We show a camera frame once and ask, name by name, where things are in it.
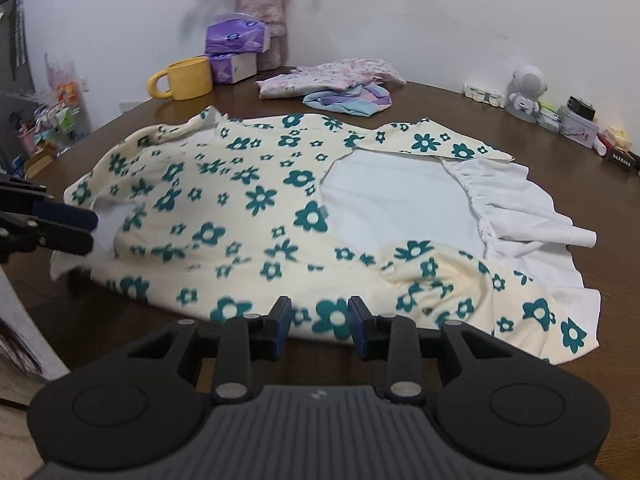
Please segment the blue purple folded garment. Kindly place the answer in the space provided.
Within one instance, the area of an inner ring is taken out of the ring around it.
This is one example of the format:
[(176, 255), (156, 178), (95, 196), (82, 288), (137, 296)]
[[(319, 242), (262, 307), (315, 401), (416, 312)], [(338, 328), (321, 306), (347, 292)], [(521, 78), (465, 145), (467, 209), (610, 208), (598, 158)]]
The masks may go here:
[(365, 84), (344, 91), (323, 90), (307, 94), (303, 103), (314, 110), (357, 117), (371, 117), (393, 104), (390, 92), (377, 84)]

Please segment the yellow ceramic mug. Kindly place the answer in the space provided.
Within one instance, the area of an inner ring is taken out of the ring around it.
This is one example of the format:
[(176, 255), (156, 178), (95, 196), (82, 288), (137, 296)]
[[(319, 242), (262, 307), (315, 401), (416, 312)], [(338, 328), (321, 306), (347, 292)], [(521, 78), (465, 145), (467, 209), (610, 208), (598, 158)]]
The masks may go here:
[[(160, 91), (158, 82), (166, 78), (168, 89)], [(171, 63), (146, 83), (149, 96), (157, 100), (187, 101), (206, 96), (213, 90), (213, 75), (206, 56), (194, 56)]]

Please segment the small white tube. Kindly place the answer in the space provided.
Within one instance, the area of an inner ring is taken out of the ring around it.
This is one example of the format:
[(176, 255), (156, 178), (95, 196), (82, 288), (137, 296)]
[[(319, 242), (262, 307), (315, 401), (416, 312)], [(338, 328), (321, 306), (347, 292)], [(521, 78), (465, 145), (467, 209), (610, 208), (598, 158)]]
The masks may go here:
[(608, 156), (608, 144), (605, 144), (598, 136), (594, 139), (593, 148), (601, 157)]

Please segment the upper purple tissue pack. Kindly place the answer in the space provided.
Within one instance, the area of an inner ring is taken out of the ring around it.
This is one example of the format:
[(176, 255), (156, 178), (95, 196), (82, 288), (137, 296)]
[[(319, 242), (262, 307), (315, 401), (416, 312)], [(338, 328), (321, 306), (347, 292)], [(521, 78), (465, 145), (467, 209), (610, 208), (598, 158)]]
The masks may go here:
[(269, 26), (243, 13), (216, 17), (205, 33), (205, 54), (264, 53), (270, 48)]

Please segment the white power strip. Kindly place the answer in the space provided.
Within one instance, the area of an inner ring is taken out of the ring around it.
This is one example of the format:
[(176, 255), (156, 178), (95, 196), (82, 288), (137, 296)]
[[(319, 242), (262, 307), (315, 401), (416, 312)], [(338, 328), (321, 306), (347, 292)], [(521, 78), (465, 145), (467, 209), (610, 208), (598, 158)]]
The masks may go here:
[(506, 107), (506, 97), (500, 92), (484, 90), (474, 84), (465, 84), (462, 94), (475, 102), (490, 105), (492, 107)]

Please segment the cream teal floral garment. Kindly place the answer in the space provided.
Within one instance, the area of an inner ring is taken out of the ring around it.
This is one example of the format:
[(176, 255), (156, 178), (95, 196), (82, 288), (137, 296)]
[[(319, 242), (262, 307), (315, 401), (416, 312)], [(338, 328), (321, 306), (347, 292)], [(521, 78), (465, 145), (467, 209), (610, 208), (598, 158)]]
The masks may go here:
[(598, 346), (600, 295), (570, 248), (596, 234), (527, 169), (429, 119), (369, 130), (319, 114), (207, 107), (111, 148), (66, 188), (104, 221), (96, 283), (222, 322), (292, 301), (298, 338), (349, 341), (347, 304), (456, 320), (553, 364)]

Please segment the white astronaut figurine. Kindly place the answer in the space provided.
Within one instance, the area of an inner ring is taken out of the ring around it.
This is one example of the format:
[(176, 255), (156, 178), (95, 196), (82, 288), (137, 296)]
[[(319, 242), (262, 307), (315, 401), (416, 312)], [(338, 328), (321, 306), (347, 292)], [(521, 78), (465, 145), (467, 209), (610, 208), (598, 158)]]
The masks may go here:
[(524, 122), (536, 122), (539, 98), (548, 89), (544, 73), (535, 65), (523, 65), (514, 70), (510, 88), (506, 111)]

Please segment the black charger block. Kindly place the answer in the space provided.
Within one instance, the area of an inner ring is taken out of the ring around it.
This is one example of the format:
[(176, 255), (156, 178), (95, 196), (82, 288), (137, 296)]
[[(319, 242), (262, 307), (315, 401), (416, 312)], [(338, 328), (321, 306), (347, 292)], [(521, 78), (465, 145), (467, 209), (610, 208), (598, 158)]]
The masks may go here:
[(593, 121), (596, 116), (596, 110), (587, 101), (576, 98), (576, 96), (570, 96), (567, 100), (567, 107), (576, 115), (584, 118), (585, 120)]

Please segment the lower purple tissue box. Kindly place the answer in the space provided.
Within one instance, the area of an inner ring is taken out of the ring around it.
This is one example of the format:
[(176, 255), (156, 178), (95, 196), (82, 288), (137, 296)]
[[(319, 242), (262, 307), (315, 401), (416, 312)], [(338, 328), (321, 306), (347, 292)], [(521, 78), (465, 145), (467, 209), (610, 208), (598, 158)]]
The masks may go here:
[(216, 84), (236, 84), (257, 74), (255, 53), (211, 55), (208, 60)]

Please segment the black labelled box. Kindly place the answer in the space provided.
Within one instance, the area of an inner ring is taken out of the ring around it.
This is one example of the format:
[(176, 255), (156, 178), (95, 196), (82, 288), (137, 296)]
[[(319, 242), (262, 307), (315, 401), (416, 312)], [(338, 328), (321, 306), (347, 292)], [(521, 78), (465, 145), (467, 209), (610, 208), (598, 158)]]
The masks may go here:
[(639, 156), (634, 153), (619, 148), (607, 148), (604, 158), (623, 170), (639, 171)]

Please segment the grey tin box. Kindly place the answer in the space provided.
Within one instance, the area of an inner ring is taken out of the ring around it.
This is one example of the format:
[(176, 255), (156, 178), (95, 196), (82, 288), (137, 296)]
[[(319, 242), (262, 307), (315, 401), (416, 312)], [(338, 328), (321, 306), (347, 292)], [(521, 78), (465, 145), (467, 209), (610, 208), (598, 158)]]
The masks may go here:
[(560, 118), (560, 133), (567, 139), (573, 140), (585, 148), (592, 148), (593, 141), (599, 131), (595, 122), (583, 118), (566, 106), (558, 111)]

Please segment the pink floral folded garment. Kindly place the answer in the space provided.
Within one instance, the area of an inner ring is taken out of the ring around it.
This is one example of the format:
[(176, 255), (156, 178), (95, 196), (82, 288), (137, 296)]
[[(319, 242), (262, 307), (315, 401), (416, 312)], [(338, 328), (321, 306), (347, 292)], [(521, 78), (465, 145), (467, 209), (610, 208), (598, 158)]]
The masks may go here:
[(318, 91), (346, 91), (367, 84), (403, 86), (407, 81), (389, 62), (378, 58), (345, 58), (315, 66), (298, 66), (287, 74), (258, 81), (261, 99), (288, 99)]

